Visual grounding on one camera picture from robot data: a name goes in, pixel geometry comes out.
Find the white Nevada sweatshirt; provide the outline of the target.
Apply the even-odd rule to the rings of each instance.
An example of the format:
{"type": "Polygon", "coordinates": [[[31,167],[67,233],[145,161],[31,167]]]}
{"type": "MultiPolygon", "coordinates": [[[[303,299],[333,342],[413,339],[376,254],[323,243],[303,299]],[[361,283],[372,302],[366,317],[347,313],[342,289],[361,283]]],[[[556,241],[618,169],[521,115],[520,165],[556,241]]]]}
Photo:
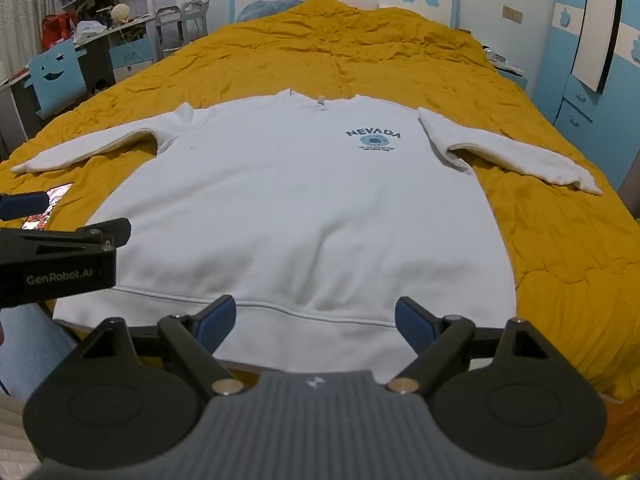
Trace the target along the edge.
{"type": "Polygon", "coordinates": [[[516,312],[512,266],[469,150],[556,190],[597,192],[555,152],[390,101],[285,90],[137,120],[14,167],[38,174],[149,134],[154,158],[94,221],[124,217],[112,288],[58,300],[93,328],[238,306],[219,359],[294,373],[368,370],[387,382],[414,354],[395,326],[410,297],[432,313],[500,327],[516,312]]]}

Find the smartphone with lit screen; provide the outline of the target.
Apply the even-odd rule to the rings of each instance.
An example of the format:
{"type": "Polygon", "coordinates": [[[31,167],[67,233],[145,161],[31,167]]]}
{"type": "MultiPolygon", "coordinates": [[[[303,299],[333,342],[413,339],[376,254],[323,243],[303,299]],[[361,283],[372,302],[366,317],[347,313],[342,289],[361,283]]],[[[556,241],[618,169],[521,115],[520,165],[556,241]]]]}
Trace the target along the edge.
{"type": "Polygon", "coordinates": [[[39,214],[31,214],[22,223],[21,229],[27,231],[43,231],[49,223],[55,206],[72,187],[71,183],[61,184],[47,190],[49,205],[39,214]]]}

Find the blue jeans leg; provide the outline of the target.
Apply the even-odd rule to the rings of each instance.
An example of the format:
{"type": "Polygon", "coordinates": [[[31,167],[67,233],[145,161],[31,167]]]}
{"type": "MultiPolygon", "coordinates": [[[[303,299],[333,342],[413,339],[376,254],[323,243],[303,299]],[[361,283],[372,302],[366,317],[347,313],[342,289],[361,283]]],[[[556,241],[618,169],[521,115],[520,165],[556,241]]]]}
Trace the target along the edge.
{"type": "Polygon", "coordinates": [[[36,304],[1,311],[1,383],[26,401],[77,346],[36,304]]]}

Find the blue smiley chair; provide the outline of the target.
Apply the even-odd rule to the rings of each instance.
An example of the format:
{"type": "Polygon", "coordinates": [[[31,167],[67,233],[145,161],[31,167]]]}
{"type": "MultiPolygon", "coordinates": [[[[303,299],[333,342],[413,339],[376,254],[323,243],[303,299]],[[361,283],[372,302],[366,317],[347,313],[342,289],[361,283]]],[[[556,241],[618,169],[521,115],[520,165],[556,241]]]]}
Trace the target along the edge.
{"type": "Polygon", "coordinates": [[[77,50],[72,40],[65,40],[28,62],[29,76],[24,86],[34,88],[40,119],[58,114],[87,93],[79,64],[85,53],[77,50]]]}

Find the mustard yellow quilt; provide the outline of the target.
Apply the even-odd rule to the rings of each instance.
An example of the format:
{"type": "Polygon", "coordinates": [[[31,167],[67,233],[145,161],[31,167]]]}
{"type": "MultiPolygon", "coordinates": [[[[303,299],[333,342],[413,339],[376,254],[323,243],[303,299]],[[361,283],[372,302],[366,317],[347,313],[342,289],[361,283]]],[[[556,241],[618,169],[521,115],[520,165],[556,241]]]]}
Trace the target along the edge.
{"type": "Polygon", "coordinates": [[[425,108],[588,170],[595,193],[556,190],[469,150],[458,153],[480,182],[506,246],[513,316],[533,323],[600,393],[627,400],[638,392],[638,223],[602,172],[496,72],[472,36],[404,9],[307,0],[224,26],[55,118],[2,164],[2,191],[71,183],[52,228],[97,222],[93,215],[111,192],[155,157],[154,136],[62,169],[16,174],[14,167],[58,144],[183,104],[200,110],[285,90],[323,101],[368,96],[425,108]]]}

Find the red bag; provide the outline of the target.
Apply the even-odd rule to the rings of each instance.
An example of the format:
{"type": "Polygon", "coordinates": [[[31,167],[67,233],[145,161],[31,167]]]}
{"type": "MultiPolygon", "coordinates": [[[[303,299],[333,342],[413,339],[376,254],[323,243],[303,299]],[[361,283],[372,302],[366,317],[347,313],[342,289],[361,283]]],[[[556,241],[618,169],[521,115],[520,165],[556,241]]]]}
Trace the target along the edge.
{"type": "Polygon", "coordinates": [[[42,50],[47,51],[58,42],[72,38],[76,24],[74,12],[46,15],[41,22],[42,50]]]}

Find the round beige plush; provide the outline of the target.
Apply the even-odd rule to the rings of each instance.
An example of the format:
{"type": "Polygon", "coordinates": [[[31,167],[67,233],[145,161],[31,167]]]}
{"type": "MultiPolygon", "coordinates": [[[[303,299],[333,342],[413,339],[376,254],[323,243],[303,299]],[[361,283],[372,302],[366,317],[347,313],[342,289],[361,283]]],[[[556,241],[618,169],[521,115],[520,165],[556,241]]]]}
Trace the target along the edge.
{"type": "Polygon", "coordinates": [[[126,3],[117,3],[112,7],[111,18],[115,25],[123,25],[129,22],[130,9],[126,3]]]}

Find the desk with shelves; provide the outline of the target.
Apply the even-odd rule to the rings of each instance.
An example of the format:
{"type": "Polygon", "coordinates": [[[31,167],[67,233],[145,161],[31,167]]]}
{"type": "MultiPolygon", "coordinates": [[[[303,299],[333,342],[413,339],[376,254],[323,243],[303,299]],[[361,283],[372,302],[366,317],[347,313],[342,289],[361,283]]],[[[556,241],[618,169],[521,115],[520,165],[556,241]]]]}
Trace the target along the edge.
{"type": "Polygon", "coordinates": [[[53,118],[152,64],[148,35],[152,0],[1,0],[1,155],[9,156],[32,139],[53,118]],[[115,25],[111,10],[117,3],[130,9],[129,22],[115,25]],[[87,93],[47,119],[36,114],[32,86],[25,87],[28,62],[43,52],[41,22],[48,14],[74,12],[72,40],[87,93]]]}

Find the grey folding rack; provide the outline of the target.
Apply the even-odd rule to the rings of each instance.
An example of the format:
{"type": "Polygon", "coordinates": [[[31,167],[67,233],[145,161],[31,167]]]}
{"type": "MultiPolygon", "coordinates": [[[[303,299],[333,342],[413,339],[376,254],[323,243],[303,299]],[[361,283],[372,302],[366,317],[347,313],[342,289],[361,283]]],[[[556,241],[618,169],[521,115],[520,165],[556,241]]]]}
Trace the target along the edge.
{"type": "Polygon", "coordinates": [[[182,6],[162,6],[154,16],[160,58],[180,50],[190,42],[209,34],[206,13],[209,2],[192,0],[182,6]]]}

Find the bedside table with items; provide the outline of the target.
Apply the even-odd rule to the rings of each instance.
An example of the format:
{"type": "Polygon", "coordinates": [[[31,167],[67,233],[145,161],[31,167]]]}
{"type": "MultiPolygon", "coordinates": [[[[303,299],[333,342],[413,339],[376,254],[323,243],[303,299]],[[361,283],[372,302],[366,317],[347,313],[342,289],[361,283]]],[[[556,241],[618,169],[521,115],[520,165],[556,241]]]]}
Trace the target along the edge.
{"type": "Polygon", "coordinates": [[[483,51],[489,63],[495,67],[500,75],[515,82],[522,90],[526,89],[528,79],[525,77],[524,70],[511,64],[504,56],[492,50],[487,44],[484,44],[483,51]]]}

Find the blue white wardrobe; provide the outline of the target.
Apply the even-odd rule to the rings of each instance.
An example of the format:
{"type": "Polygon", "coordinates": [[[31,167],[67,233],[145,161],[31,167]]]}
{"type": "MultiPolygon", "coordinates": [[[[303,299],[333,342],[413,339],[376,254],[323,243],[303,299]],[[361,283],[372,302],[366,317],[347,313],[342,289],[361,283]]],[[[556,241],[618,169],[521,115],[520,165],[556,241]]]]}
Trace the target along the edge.
{"type": "Polygon", "coordinates": [[[639,0],[555,0],[533,102],[620,188],[639,153],[639,0]]]}

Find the blue pillow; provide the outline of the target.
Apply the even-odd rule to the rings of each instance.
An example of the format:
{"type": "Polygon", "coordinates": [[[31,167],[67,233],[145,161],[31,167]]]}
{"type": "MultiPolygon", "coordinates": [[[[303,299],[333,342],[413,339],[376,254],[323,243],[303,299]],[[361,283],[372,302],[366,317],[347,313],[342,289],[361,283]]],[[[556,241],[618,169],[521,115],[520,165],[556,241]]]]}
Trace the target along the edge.
{"type": "Polygon", "coordinates": [[[258,20],[290,10],[301,3],[303,0],[256,0],[244,6],[235,21],[239,23],[258,20]]]}

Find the wall switch plate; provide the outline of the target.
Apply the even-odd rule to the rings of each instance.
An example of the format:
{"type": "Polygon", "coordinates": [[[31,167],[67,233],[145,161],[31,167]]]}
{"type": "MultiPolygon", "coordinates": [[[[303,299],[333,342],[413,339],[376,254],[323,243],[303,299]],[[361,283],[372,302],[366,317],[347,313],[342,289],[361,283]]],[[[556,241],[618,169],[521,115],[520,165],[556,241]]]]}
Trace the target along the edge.
{"type": "Polygon", "coordinates": [[[510,6],[502,7],[502,17],[515,24],[521,24],[523,21],[523,13],[519,10],[511,8],[510,6]]]}

